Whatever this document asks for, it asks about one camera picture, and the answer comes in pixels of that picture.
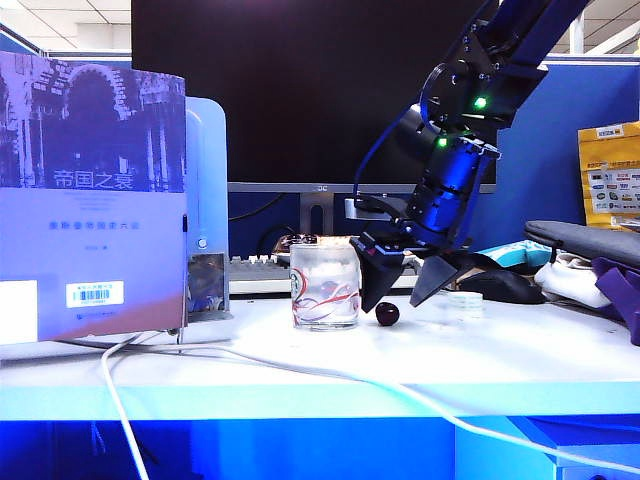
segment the yellow box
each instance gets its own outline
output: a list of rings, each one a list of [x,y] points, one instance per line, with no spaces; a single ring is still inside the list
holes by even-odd
[[[640,122],[578,131],[587,225],[621,228],[640,215]]]

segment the monitor stand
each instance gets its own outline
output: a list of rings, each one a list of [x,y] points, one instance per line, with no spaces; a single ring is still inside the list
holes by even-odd
[[[312,232],[312,213],[322,214],[322,231]],[[333,235],[333,193],[309,192],[300,194],[300,233]]]

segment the black monitor screen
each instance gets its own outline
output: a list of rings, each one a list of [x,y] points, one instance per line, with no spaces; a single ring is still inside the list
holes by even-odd
[[[133,0],[133,66],[223,107],[229,182],[350,185],[481,3]],[[413,186],[423,166],[391,136],[361,182]]]

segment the ceiling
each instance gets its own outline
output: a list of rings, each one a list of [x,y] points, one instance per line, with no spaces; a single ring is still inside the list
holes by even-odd
[[[45,51],[131,50],[131,0],[0,0],[0,22]],[[609,41],[607,53],[634,53],[639,31],[640,0],[592,0],[584,51]],[[553,52],[569,53],[568,33]]]

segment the keyboard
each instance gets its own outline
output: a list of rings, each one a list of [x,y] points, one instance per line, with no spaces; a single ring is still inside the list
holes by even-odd
[[[412,255],[405,259],[405,268],[392,288],[413,288],[422,261]],[[229,262],[229,293],[288,293],[291,291],[289,265],[275,255],[232,257]]]

